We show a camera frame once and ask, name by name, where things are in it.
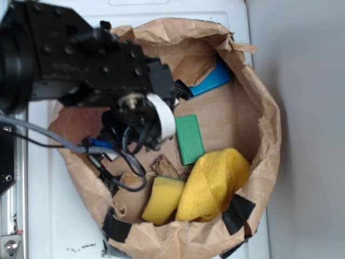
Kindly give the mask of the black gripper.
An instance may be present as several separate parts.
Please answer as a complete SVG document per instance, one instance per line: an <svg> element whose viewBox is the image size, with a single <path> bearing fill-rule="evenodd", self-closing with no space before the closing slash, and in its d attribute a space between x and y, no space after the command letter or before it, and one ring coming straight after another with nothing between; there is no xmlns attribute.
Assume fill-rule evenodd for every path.
<svg viewBox="0 0 345 259"><path fill-rule="evenodd" d="M69 36L85 74L59 101L66 107L107 107L104 138L127 149L159 150L175 134L174 108L190 89L167 64L146 56L131 40L98 28Z"/></svg>

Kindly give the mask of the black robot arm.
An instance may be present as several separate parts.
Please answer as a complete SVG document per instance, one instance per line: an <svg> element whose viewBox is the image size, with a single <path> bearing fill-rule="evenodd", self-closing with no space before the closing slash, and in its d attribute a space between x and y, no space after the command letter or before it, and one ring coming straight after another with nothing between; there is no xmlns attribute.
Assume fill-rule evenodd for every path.
<svg viewBox="0 0 345 259"><path fill-rule="evenodd" d="M1 111L31 101L107 107L124 140L149 149L176 132L180 85L169 66L105 25L90 26L73 9L12 1L1 20Z"/></svg>

